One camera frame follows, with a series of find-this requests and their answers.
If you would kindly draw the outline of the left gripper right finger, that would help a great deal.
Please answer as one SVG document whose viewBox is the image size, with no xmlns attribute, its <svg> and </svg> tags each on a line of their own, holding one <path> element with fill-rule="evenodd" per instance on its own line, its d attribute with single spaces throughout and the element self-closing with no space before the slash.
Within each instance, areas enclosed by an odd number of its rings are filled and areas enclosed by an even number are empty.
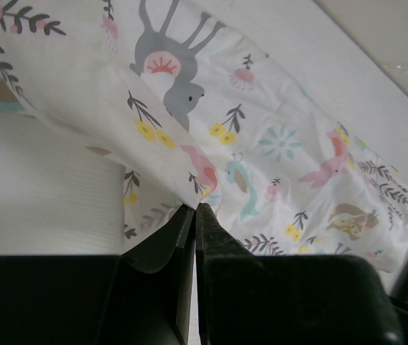
<svg viewBox="0 0 408 345">
<path fill-rule="evenodd" d="M 349 255 L 256 256 L 196 211 L 203 344 L 402 344 L 379 276 Z"/>
</svg>

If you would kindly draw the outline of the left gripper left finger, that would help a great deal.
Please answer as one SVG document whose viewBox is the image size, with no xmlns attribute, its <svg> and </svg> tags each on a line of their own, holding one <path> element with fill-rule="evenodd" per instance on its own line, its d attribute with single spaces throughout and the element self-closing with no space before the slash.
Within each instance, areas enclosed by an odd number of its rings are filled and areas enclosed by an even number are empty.
<svg viewBox="0 0 408 345">
<path fill-rule="evenodd" d="M 194 265 L 194 210 L 172 218 L 123 256 L 125 344 L 186 344 Z"/>
</svg>

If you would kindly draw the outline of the floral patterned placemat cloth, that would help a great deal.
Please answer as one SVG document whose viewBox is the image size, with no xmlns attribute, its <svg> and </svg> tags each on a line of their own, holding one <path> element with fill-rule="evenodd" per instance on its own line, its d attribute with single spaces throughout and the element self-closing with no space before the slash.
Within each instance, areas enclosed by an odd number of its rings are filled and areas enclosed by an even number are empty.
<svg viewBox="0 0 408 345">
<path fill-rule="evenodd" d="M 0 1 L 0 109 L 125 167 L 125 249 L 207 203 L 257 255 L 407 255 L 398 171 L 191 1 Z"/>
</svg>

